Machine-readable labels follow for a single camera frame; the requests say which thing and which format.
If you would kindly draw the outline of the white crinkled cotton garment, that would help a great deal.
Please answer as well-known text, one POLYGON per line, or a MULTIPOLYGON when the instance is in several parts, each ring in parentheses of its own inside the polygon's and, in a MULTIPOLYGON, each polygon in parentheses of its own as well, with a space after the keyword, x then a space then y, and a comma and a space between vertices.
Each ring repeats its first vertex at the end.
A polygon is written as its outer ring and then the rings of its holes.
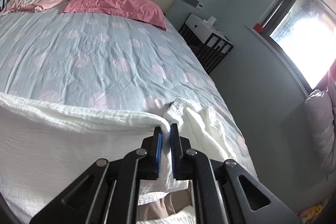
POLYGON ((210 159, 236 160, 256 175, 244 137, 228 108, 175 99, 162 114, 101 110, 1 94, 1 194, 28 223, 97 159, 123 158, 156 127, 163 130, 159 178, 143 182, 139 204, 187 188, 173 178, 169 127, 210 159))

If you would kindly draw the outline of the beige garment under cloth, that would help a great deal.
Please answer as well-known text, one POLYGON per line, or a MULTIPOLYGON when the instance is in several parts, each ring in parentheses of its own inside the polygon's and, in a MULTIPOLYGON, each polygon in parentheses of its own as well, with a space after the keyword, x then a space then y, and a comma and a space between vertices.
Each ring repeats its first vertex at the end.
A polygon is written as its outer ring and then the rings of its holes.
POLYGON ((151 221, 175 215, 192 205, 191 188, 172 192, 165 197, 137 207, 137 221, 151 221))

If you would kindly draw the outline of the grey padded cushion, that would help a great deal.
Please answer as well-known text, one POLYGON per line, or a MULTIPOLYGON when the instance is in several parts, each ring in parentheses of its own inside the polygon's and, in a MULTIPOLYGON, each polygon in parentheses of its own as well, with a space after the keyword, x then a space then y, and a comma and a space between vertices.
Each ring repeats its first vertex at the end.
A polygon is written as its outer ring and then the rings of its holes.
POLYGON ((335 172, 335 120, 329 94, 316 89, 305 100, 304 109, 320 167, 335 172))

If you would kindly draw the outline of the right black-white nightstand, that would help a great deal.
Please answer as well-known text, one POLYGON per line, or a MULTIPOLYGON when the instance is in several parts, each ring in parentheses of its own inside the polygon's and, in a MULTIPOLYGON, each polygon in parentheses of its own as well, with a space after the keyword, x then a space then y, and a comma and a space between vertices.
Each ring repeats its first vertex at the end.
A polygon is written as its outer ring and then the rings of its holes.
POLYGON ((179 34, 209 75, 233 50, 234 45, 214 26, 205 23, 203 19, 190 14, 179 34))

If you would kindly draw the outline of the grey pink-dotted duvet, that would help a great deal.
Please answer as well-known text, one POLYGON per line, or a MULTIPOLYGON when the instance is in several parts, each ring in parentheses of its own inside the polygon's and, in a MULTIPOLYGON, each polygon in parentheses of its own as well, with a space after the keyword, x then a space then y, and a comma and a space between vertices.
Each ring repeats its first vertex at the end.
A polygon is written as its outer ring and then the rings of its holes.
POLYGON ((250 155, 213 80, 177 30, 118 16, 17 12, 1 17, 1 92, 96 109, 162 115, 181 97, 211 106, 224 143, 250 155))

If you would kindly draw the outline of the red cup on sill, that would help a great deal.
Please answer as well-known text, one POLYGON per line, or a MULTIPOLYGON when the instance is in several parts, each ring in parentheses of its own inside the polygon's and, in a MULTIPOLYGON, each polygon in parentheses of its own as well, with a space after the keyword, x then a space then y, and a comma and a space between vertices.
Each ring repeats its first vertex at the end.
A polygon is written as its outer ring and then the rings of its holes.
POLYGON ((253 29, 259 34, 263 32, 263 26, 260 23, 256 23, 253 29))

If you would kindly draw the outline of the window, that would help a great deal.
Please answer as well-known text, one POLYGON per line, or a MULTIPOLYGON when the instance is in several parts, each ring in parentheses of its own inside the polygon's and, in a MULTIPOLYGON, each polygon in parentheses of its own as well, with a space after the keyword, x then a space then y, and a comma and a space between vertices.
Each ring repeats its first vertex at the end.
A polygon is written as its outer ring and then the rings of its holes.
POLYGON ((259 34, 285 60, 307 93, 335 69, 335 0, 278 0, 259 34))

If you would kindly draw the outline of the dark pink pillow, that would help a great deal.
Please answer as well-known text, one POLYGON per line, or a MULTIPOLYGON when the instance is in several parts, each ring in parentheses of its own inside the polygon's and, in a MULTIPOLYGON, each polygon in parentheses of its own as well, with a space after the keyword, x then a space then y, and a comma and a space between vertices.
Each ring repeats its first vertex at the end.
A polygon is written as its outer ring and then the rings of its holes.
POLYGON ((71 0, 62 12, 120 16, 167 30, 161 8, 151 0, 71 0))

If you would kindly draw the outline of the wall switch panel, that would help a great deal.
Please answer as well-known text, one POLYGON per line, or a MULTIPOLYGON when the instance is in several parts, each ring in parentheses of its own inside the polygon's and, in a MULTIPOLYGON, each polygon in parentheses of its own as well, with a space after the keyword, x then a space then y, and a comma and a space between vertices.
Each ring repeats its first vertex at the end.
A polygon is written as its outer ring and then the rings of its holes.
POLYGON ((201 10, 204 7, 204 5, 197 0, 180 0, 180 1, 187 3, 188 5, 194 7, 198 10, 201 10))

